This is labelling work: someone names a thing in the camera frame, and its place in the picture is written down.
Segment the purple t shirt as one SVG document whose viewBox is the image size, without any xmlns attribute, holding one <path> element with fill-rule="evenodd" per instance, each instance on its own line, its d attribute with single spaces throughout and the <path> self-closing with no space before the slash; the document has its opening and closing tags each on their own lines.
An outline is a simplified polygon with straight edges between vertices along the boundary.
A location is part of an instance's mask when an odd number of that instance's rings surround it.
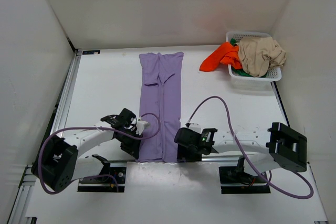
<svg viewBox="0 0 336 224">
<path fill-rule="evenodd" d="M 139 114 L 151 126 L 143 132 L 138 162 L 177 161 L 174 142 L 181 127 L 181 71 L 184 54 L 140 54 L 142 84 Z"/>
</svg>

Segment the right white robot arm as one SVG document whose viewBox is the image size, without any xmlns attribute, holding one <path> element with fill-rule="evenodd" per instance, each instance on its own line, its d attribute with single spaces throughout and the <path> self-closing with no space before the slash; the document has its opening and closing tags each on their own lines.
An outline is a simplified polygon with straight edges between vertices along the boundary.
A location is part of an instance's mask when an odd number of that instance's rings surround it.
<svg viewBox="0 0 336 224">
<path fill-rule="evenodd" d="M 253 152 L 249 158 L 260 173 L 283 168 L 302 173 L 307 170 L 307 138 L 283 123 L 274 122 L 266 131 L 224 132 L 201 129 L 197 124 L 178 130 L 174 142 L 188 154 L 210 155 L 240 151 Z"/>
</svg>

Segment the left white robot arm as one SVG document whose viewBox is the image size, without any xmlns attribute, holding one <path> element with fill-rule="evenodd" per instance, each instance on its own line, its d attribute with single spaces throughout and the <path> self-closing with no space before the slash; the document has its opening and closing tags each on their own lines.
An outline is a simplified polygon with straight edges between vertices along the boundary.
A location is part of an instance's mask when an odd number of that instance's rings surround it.
<svg viewBox="0 0 336 224">
<path fill-rule="evenodd" d="M 140 139 L 147 127 L 147 121 L 128 109 L 104 116 L 95 125 L 67 138 L 51 137 L 39 151 L 31 171 L 54 192 L 63 191 L 76 179 L 106 175 L 110 162 L 99 154 L 87 156 L 86 152 L 104 142 L 118 140 L 124 152 L 138 158 Z"/>
</svg>

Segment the blue label sticker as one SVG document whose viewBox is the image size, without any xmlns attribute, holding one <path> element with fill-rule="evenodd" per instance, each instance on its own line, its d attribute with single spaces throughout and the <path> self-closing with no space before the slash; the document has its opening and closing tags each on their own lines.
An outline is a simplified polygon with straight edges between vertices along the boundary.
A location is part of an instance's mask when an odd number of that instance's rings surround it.
<svg viewBox="0 0 336 224">
<path fill-rule="evenodd" d="M 100 50 L 84 50 L 82 55 L 98 55 L 100 54 Z"/>
</svg>

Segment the white plastic basket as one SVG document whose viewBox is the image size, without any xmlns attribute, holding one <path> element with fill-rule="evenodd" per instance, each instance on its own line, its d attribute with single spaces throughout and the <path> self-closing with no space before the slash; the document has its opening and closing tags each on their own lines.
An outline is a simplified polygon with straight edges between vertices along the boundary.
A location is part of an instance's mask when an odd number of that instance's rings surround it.
<svg viewBox="0 0 336 224">
<path fill-rule="evenodd" d="M 268 33 L 261 33 L 257 31 L 228 31 L 226 33 L 226 42 L 230 42 L 231 39 L 235 39 L 237 42 L 239 42 L 244 37 L 266 38 L 270 37 L 270 35 Z M 241 76 L 233 71 L 231 65 L 228 65 L 228 72 L 232 83 L 251 86 L 265 85 L 266 83 L 279 81 L 282 77 L 281 69 L 279 67 L 268 70 L 265 77 Z"/>
</svg>

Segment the green t shirt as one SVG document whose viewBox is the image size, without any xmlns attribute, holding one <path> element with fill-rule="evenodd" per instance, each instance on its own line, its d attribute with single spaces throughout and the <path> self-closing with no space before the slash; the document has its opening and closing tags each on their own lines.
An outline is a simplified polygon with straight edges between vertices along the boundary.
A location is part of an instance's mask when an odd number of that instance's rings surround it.
<svg viewBox="0 0 336 224">
<path fill-rule="evenodd" d="M 246 77 L 265 77 L 268 67 L 269 59 L 264 54 L 264 50 L 261 46 L 261 38 L 258 37 L 244 37 L 239 42 L 235 39 L 231 39 L 230 43 L 239 45 L 242 42 L 241 48 L 238 51 L 239 58 L 241 60 L 242 69 L 233 70 L 241 76 Z"/>
</svg>

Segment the orange t shirt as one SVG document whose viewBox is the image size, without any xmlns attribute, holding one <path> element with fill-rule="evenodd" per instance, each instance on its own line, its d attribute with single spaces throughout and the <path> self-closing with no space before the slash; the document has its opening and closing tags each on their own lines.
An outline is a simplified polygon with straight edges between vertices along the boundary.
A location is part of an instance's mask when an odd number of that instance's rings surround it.
<svg viewBox="0 0 336 224">
<path fill-rule="evenodd" d="M 242 64 L 238 55 L 239 46 L 232 45 L 229 42 L 221 44 L 212 54 L 210 54 L 200 65 L 202 72 L 212 72 L 220 64 L 231 65 L 235 69 L 242 69 Z"/>
</svg>

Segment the beige t shirt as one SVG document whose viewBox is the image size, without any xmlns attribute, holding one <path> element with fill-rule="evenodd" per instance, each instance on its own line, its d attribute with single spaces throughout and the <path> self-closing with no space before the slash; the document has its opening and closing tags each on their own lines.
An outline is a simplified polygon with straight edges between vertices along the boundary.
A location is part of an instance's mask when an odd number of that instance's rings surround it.
<svg viewBox="0 0 336 224">
<path fill-rule="evenodd" d="M 252 77 L 263 77 L 269 69 L 282 68 L 287 54 L 272 37 L 243 37 L 238 56 L 243 70 Z"/>
</svg>

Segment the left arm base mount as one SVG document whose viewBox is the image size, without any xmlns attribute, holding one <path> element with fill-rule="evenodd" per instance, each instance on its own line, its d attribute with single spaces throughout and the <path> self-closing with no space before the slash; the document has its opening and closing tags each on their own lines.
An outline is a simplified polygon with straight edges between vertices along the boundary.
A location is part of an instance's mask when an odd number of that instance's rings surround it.
<svg viewBox="0 0 336 224">
<path fill-rule="evenodd" d="M 111 163 L 97 154 L 92 155 L 102 165 L 98 175 L 80 178 L 77 192 L 81 193 L 123 193 L 127 168 L 119 163 Z"/>
</svg>

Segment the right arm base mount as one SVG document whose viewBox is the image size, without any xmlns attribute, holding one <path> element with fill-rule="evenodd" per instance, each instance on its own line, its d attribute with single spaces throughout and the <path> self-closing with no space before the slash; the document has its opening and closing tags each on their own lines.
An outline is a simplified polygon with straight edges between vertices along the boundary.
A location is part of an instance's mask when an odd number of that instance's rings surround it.
<svg viewBox="0 0 336 224">
<path fill-rule="evenodd" d="M 269 185 L 261 176 L 237 172 L 233 166 L 220 166 L 218 169 L 222 195 L 270 193 Z"/>
</svg>

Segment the aluminium frame rail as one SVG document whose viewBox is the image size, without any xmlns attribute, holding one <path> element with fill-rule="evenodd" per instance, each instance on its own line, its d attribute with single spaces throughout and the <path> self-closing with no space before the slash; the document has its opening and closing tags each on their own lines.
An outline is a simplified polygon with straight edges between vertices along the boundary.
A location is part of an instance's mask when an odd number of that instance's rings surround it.
<svg viewBox="0 0 336 224">
<path fill-rule="evenodd" d="M 242 92 L 230 85 L 226 68 L 199 71 L 214 46 L 110 49 L 81 55 L 62 97 L 54 130 L 90 126 L 128 108 L 139 111 L 139 54 L 183 52 L 181 122 L 228 130 L 222 101 L 236 132 L 266 131 L 284 116 L 273 87 Z M 211 155 L 199 164 L 135 164 L 111 141 L 94 151 L 127 166 L 124 193 L 84 193 L 71 184 L 57 195 L 43 192 L 28 176 L 19 190 L 12 223 L 326 223 L 320 197 L 297 200 L 277 191 L 223 195 L 218 168 L 234 165 L 236 154 Z"/>
</svg>

